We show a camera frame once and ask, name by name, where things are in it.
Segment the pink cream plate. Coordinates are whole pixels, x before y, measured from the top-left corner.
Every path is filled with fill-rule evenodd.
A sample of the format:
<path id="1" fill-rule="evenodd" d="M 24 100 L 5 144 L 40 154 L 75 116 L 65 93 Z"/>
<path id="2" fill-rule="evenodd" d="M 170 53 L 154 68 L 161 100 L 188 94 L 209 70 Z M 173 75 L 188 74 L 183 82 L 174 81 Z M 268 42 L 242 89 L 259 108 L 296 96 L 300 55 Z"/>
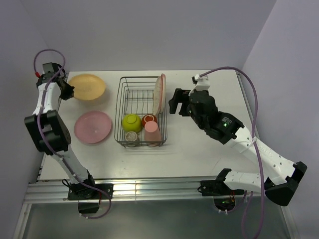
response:
<path id="1" fill-rule="evenodd" d="M 161 107 L 161 84 L 162 84 L 162 79 L 159 76 L 157 78 L 155 87 L 154 87 L 154 92 L 153 92 L 153 114 L 158 115 L 160 112 L 160 107 Z"/>
<path id="2" fill-rule="evenodd" d="M 166 75 L 164 73 L 161 74 L 161 79 L 162 79 L 162 84 L 161 84 L 161 107 L 160 107 L 160 112 L 162 113 L 165 108 L 165 101 L 166 101 Z"/>

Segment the orange plastic plate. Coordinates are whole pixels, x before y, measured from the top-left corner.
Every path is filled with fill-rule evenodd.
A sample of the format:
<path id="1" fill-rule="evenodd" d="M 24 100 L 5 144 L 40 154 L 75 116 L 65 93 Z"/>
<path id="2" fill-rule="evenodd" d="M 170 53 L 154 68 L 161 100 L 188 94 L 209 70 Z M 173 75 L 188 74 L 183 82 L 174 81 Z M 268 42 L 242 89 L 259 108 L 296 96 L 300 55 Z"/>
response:
<path id="1" fill-rule="evenodd" d="M 80 74 L 72 77 L 68 84 L 74 87 L 74 98 L 92 101 L 101 97 L 106 89 L 105 82 L 93 74 Z"/>

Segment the orange black mug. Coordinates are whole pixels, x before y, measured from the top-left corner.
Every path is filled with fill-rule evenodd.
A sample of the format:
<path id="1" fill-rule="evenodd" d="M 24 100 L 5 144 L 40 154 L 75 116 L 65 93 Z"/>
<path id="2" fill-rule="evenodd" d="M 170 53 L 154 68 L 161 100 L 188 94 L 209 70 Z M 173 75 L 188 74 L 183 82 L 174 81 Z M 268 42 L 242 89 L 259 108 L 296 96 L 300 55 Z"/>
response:
<path id="1" fill-rule="evenodd" d="M 153 121 L 153 122 L 158 122 L 158 119 L 155 115 L 153 114 L 146 114 L 142 117 L 142 126 L 145 127 L 146 123 L 147 122 L 150 122 L 150 121 Z"/>

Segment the salmon pink cup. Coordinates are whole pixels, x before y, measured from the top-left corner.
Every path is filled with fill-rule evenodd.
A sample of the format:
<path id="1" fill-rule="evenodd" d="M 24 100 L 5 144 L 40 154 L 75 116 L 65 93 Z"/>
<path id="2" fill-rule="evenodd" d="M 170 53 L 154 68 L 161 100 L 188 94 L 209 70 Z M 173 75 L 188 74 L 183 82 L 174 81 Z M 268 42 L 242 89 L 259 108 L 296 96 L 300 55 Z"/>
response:
<path id="1" fill-rule="evenodd" d="M 161 142 L 161 133 L 158 124 L 155 121 L 149 121 L 145 124 L 144 140 L 148 146 L 159 146 Z"/>

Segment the lime green bowl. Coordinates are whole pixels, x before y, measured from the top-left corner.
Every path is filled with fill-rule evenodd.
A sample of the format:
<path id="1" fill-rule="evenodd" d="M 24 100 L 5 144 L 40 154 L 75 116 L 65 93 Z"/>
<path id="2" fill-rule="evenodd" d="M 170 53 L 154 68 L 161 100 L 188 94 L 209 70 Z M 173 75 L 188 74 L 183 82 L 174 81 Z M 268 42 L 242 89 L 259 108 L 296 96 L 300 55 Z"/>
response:
<path id="1" fill-rule="evenodd" d="M 139 133 L 142 130 L 141 118 L 136 114 L 125 115 L 122 119 L 122 128 L 125 132 Z"/>

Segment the speckled ceramic small cup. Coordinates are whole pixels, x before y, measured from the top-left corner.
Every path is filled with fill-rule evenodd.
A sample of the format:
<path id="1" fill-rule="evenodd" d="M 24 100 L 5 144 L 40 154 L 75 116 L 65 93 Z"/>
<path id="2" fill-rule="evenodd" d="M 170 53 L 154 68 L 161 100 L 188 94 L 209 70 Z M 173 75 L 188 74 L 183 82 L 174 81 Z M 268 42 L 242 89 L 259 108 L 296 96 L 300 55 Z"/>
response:
<path id="1" fill-rule="evenodd" d="M 125 134 L 125 142 L 128 147 L 135 147 L 139 144 L 138 134 L 134 131 L 126 132 Z"/>

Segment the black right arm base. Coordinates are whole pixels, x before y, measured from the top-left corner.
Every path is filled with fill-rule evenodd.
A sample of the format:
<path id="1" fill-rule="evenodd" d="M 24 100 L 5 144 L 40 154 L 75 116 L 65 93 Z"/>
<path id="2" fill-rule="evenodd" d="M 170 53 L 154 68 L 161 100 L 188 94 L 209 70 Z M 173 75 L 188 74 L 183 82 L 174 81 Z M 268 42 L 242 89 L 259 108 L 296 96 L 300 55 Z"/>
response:
<path id="1" fill-rule="evenodd" d="M 244 195 L 242 189 L 232 190 L 224 182 L 217 180 L 202 180 L 197 191 L 203 196 L 236 196 Z"/>

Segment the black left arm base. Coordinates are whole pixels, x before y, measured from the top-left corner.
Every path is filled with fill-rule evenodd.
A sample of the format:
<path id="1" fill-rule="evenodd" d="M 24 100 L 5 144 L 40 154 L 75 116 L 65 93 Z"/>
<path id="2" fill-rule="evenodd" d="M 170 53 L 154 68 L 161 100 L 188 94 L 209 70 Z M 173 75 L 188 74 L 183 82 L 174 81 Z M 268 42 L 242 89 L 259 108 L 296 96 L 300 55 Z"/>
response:
<path id="1" fill-rule="evenodd" d="M 113 184 L 102 183 L 89 187 L 83 183 L 71 184 L 67 196 L 68 201 L 78 202 L 78 212 L 88 219 L 99 219 L 106 216 L 112 206 Z M 108 207 L 103 214 L 97 215 L 102 200 L 107 200 Z"/>

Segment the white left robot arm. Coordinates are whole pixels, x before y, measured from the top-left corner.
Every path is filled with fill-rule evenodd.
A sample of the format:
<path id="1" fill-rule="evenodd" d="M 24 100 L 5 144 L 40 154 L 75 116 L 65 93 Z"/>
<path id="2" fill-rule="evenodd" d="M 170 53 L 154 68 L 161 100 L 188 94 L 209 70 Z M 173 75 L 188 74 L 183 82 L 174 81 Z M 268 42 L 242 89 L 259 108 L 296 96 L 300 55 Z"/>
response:
<path id="1" fill-rule="evenodd" d="M 39 92 L 36 109 L 24 119 L 24 124 L 37 150 L 52 156 L 67 173 L 69 180 L 62 183 L 72 193 L 91 199 L 97 193 L 97 186 L 74 154 L 70 132 L 58 113 L 60 101 L 74 97 L 74 87 L 66 83 L 61 65 L 46 63 L 43 69 L 44 74 L 36 73 Z"/>

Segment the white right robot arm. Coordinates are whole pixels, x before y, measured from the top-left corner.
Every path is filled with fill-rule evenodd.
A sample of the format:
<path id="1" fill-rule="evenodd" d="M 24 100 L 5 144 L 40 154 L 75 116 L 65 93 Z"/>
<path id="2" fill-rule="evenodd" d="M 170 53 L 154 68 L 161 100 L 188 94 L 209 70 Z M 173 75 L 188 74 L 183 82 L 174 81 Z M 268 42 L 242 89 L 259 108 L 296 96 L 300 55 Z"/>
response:
<path id="1" fill-rule="evenodd" d="M 264 193 L 273 203 L 287 206 L 295 194 L 307 166 L 285 159 L 261 140 L 252 137 L 249 129 L 235 116 L 221 112 L 214 97 L 207 91 L 177 88 L 169 100 L 169 112 L 191 117 L 210 138 L 226 145 L 250 161 L 261 165 L 261 173 L 244 173 L 224 168 L 214 180 L 200 182 L 203 196 L 243 195 L 245 191 Z"/>

